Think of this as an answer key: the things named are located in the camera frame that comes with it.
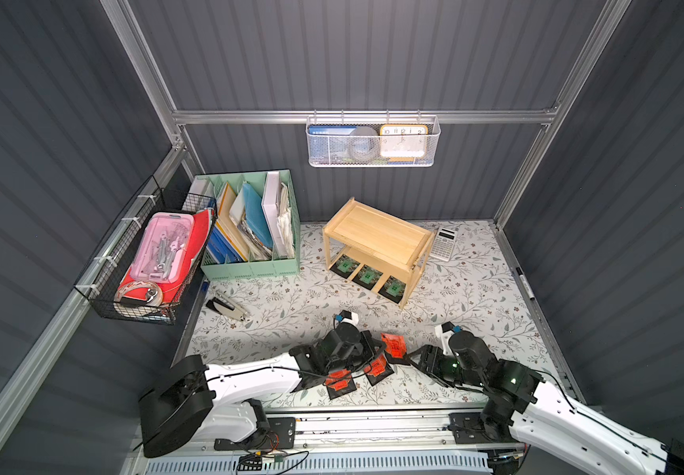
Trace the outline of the green tea bag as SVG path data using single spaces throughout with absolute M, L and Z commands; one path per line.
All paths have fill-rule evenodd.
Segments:
M 353 282 L 367 290 L 372 290 L 377 285 L 382 276 L 383 273 L 381 273 L 381 271 L 373 267 L 369 267 L 368 265 L 364 265 L 356 273 L 355 277 L 353 278 Z
M 390 276 L 378 293 L 395 304 L 401 304 L 405 290 L 407 290 L 407 285 L 403 281 Z
M 348 279 L 360 266 L 359 261 L 349 255 L 340 255 L 330 267 L 330 270 L 338 276 Z

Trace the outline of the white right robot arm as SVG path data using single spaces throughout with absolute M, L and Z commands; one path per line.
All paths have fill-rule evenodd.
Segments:
M 488 401 L 478 430 L 491 441 L 514 439 L 587 474 L 684 474 L 684 443 L 662 443 L 572 399 L 556 379 L 496 357 L 486 343 L 450 323 L 407 362 L 443 387 L 480 391 Z

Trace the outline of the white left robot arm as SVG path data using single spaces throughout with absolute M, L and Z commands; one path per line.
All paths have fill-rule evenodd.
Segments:
M 199 354 L 171 366 L 138 400 L 142 451 L 167 455 L 192 439 L 260 443 L 270 429 L 260 398 L 352 382 L 385 353 L 369 331 L 343 321 L 315 344 L 233 365 L 206 364 Z

